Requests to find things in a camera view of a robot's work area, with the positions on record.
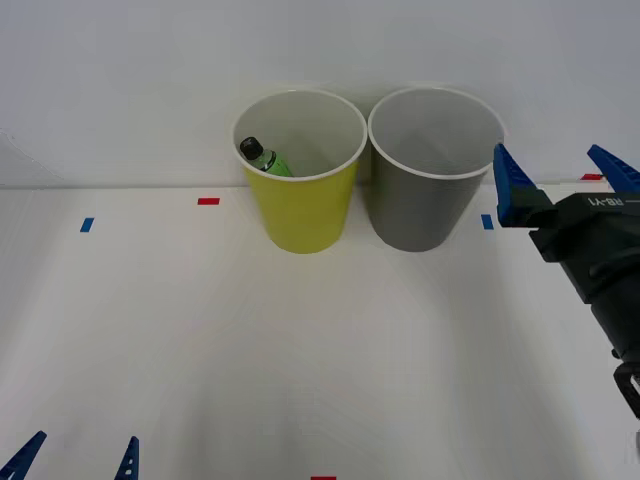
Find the cup rim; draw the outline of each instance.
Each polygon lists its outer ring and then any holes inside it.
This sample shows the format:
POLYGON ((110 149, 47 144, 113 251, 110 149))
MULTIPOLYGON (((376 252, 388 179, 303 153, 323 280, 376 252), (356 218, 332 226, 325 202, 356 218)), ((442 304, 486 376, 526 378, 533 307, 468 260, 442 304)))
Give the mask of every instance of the cup rim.
POLYGON ((376 103, 376 105, 373 107, 373 110, 371 110, 371 113, 369 114, 369 118, 368 118, 368 121, 367 121, 367 133, 369 134, 369 139, 371 140, 371 143, 373 144, 373 147, 376 149, 376 152, 378 152, 380 155, 382 155, 382 157, 385 160, 387 160, 389 163, 391 163, 392 165, 398 167, 401 170, 404 170, 405 172, 411 173, 413 175, 418 175, 420 177, 433 178, 435 180, 463 180, 465 178, 476 177, 478 175, 481 175, 481 174, 484 174, 485 172, 487 172, 491 168, 491 166, 493 165, 493 162, 489 162, 484 167, 479 168, 477 170, 473 170, 471 172, 467 172, 467 173, 458 173, 458 174, 455 174, 455 175, 441 175, 441 174, 436 174, 436 173, 427 173, 427 172, 423 172, 422 170, 416 170, 415 168, 407 167, 406 165, 398 162, 397 160, 394 160, 393 158, 391 158, 380 147, 380 145, 378 145, 378 142, 376 141, 376 139, 375 139, 375 137, 373 135, 373 130, 371 128, 372 119, 373 119, 375 113, 378 111, 378 108, 382 104, 386 103, 388 100, 392 99, 393 97, 395 97, 397 95, 402 95, 402 94, 407 93, 407 92, 427 91, 427 90, 444 90, 446 92, 454 93, 454 94, 460 95, 462 97, 467 97, 468 99, 473 100, 474 102, 480 104, 489 113, 491 113, 491 115, 493 115, 495 117, 495 119, 498 121, 498 124, 500 125, 500 129, 502 130, 502 142, 504 142, 504 137, 506 137, 507 132, 506 132, 506 129, 505 129, 505 126, 504 126, 504 122, 500 118, 500 115, 498 115, 498 112, 496 112, 487 103, 485 103, 484 101, 482 101, 481 99, 479 99, 475 95, 471 95, 470 93, 464 92, 462 90, 457 90, 455 88, 446 87, 446 86, 438 86, 438 87, 408 87, 408 88, 403 88, 403 89, 398 90, 396 92, 390 93, 389 95, 386 95, 385 97, 381 98, 378 101, 378 103, 376 103))
POLYGON ((315 89, 315 88, 289 88, 286 90, 279 90, 276 92, 272 92, 269 93, 267 95, 263 95, 257 99, 255 99, 251 105, 247 106, 245 109, 242 110, 242 112, 240 112, 240 114, 236 117, 236 119, 233 122, 233 125, 231 127, 231 145, 233 145, 233 154, 236 157, 236 159, 238 159, 238 161, 240 161, 240 164, 244 167, 249 169, 251 172, 260 175, 261 177, 265 177, 265 178, 270 178, 272 180, 279 180, 282 182, 290 182, 290 183, 302 183, 302 182, 311 182, 314 180, 321 180, 323 178, 327 178, 330 176, 333 176, 339 172, 341 172, 342 170, 347 169, 350 165, 352 165, 362 154, 365 145, 367 144, 367 139, 369 137, 369 131, 367 129, 367 121, 364 118, 364 115, 362 115, 362 112, 358 109, 358 107, 356 107, 353 103, 351 103, 349 100, 346 100, 344 98, 342 98, 339 95, 336 95, 335 93, 331 93, 331 92, 327 92, 324 90, 319 90, 319 89, 315 89), (311 175, 308 177, 281 177, 279 175, 272 175, 271 173, 267 173, 267 172, 263 172, 262 170, 254 167, 253 165, 249 164, 244 157, 238 152, 238 148, 235 145, 235 132, 236 132, 236 128, 238 126, 238 123, 240 122, 240 119, 251 109, 253 108, 255 105, 257 105, 258 103, 271 98, 271 97, 277 97, 280 95, 285 95, 287 93, 293 93, 293 92, 303 92, 303 93, 314 93, 314 94, 319 94, 319 95, 324 95, 327 97, 331 97, 333 99, 339 100, 340 102, 344 103, 345 105, 347 105, 358 117, 358 120, 360 121, 360 126, 362 127, 362 141, 360 142, 360 146, 358 147, 358 149, 356 150, 356 152, 353 154, 353 156, 347 160, 346 162, 344 162, 343 164, 337 166, 336 168, 334 168, 333 170, 329 170, 328 172, 324 172, 324 173, 320 173, 318 175, 311 175))

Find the red tape marker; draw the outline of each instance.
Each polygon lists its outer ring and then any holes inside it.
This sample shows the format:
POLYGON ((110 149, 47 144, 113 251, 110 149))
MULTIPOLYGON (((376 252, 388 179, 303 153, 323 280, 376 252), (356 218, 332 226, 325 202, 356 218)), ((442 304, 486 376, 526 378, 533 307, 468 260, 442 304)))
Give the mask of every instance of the red tape marker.
POLYGON ((220 205, 220 199, 217 197, 199 198, 198 205, 220 205))
POLYGON ((585 173, 580 180, 602 180, 604 175, 599 173, 585 173))

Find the gray cup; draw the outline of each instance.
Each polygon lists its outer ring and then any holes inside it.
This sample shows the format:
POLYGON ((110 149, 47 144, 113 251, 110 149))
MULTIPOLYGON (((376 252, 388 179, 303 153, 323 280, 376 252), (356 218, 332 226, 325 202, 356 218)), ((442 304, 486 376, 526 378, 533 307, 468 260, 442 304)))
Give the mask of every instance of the gray cup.
POLYGON ((368 210, 378 236, 407 252, 447 238, 491 168, 504 139, 498 115, 445 88, 409 88, 369 115, 373 144, 368 210))

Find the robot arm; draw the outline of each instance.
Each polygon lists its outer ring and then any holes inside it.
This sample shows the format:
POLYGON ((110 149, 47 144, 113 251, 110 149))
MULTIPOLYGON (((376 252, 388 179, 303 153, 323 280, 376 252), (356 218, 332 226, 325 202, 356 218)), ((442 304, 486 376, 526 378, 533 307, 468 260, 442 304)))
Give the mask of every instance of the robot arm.
POLYGON ((494 150, 498 221, 529 233, 559 263, 623 361, 614 379, 636 418, 640 393, 640 173, 594 145, 588 152, 615 193, 575 193, 553 204, 502 144, 494 150))

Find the white table surface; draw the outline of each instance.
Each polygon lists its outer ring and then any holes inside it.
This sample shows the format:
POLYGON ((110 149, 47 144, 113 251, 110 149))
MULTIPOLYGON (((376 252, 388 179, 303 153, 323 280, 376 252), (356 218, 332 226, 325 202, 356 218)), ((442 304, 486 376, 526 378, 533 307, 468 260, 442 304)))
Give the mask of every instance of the white table surface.
POLYGON ((611 346, 495 203, 412 254, 356 194, 301 256, 245 188, 0 191, 0 464, 44 430, 29 480, 113 478, 131 435, 148 480, 637 480, 611 346))

